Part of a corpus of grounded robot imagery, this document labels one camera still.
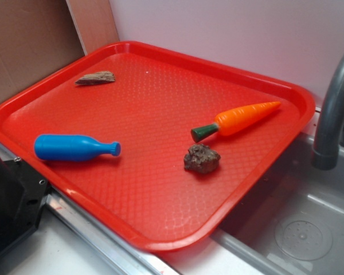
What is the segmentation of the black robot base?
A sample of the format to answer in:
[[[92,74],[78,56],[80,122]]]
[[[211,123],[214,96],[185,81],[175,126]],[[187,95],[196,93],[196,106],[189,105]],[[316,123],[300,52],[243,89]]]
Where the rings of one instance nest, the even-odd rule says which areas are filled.
[[[0,257],[38,229],[48,192],[48,180],[27,162],[0,158]]]

